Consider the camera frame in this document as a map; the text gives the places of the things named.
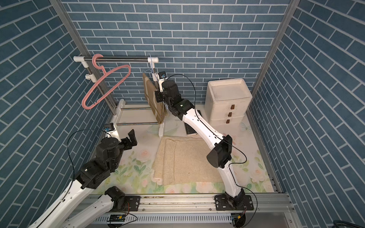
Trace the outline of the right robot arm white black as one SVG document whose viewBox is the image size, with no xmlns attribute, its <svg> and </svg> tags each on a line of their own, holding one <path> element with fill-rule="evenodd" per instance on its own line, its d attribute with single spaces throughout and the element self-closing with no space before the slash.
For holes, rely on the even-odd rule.
<svg viewBox="0 0 365 228">
<path fill-rule="evenodd" d="M 207 155 L 208 162 L 215 168 L 223 180 L 227 201 L 237 207 L 245 197 L 244 188 L 239 186 L 232 165 L 232 138 L 224 136 L 211 127 L 196 111 L 195 106 L 183 99 L 177 84 L 170 79 L 159 80 L 159 90 L 155 91 L 156 101 L 164 102 L 173 116 L 190 125 L 211 149 Z"/>
</svg>

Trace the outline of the brown plaid scarf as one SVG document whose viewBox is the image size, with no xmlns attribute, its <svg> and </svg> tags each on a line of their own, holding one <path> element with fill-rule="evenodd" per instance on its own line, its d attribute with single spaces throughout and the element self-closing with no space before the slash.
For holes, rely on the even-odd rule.
<svg viewBox="0 0 365 228">
<path fill-rule="evenodd" d="M 147 77 L 145 73 L 143 76 L 143 84 L 144 84 L 144 96 L 151 107 L 151 110 L 156 118 L 156 121 L 159 124 L 164 122 L 166 116 L 166 109 L 162 102 L 158 103 L 156 100 L 155 91 L 158 89 L 155 87 L 154 83 Z"/>
</svg>

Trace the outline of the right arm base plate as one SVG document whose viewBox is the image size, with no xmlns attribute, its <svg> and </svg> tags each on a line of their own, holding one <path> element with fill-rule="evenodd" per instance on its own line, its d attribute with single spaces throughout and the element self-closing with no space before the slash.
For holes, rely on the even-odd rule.
<svg viewBox="0 0 365 228">
<path fill-rule="evenodd" d="M 240 199 L 234 199 L 227 194 L 214 196 L 215 208 L 217 211 L 253 211 L 254 205 L 252 198 L 245 195 Z"/>
</svg>

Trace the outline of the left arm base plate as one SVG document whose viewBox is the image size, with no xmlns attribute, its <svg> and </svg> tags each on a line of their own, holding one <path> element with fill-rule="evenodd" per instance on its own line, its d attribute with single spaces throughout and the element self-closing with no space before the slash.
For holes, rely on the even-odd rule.
<svg viewBox="0 0 365 228">
<path fill-rule="evenodd" d="M 141 197 L 140 196 L 122 196 L 113 201 L 111 212 L 131 212 L 138 211 Z"/>
</svg>

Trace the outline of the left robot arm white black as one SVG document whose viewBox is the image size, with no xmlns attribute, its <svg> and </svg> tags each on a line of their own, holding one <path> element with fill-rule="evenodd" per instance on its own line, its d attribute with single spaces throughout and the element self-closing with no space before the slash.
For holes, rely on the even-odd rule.
<svg viewBox="0 0 365 228">
<path fill-rule="evenodd" d="M 129 214 L 137 211 L 140 197 L 127 197 L 116 186 L 108 188 L 93 204 L 75 216 L 74 209 L 102 184 L 119 166 L 123 152 L 137 146 L 135 131 L 128 137 L 119 139 L 107 132 L 96 147 L 96 156 L 80 167 L 78 172 L 61 195 L 36 220 L 32 228 L 85 228 L 95 219 L 110 211 L 121 211 Z"/>
</svg>

